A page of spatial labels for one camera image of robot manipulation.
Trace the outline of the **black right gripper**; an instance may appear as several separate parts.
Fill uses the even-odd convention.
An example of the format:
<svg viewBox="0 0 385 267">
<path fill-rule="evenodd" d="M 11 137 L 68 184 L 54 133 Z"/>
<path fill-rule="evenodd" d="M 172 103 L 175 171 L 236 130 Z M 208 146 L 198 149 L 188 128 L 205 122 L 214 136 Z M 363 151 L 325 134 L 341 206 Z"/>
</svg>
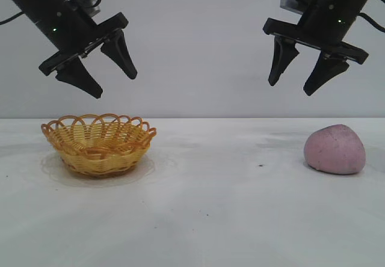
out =
<svg viewBox="0 0 385 267">
<path fill-rule="evenodd" d="M 363 64 L 368 53 L 343 42 L 352 20 L 339 15 L 339 9 L 323 0 L 280 0 L 280 7 L 301 15 L 298 23 L 268 18 L 263 26 L 265 34 L 274 35 L 274 53 L 268 77 L 274 86 L 288 65 L 299 54 L 296 43 L 320 50 L 314 69 L 303 87 L 311 96 L 320 87 L 349 68 L 346 60 Z"/>
</svg>

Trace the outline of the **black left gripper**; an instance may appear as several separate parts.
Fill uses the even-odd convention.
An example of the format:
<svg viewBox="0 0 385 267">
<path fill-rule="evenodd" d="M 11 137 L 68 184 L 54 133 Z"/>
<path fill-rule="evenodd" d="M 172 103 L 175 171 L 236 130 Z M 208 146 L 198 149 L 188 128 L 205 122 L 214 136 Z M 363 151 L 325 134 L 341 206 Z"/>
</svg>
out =
<svg viewBox="0 0 385 267">
<path fill-rule="evenodd" d="M 123 32 L 127 25 L 128 20 L 123 13 L 97 24 L 78 3 L 66 1 L 55 12 L 38 21 L 38 29 L 58 49 L 38 68 L 46 76 L 57 70 L 55 78 L 58 81 L 100 99 L 103 89 L 79 57 L 86 57 L 101 46 L 103 54 L 116 63 L 129 79 L 135 79 L 138 72 L 129 55 Z"/>
</svg>

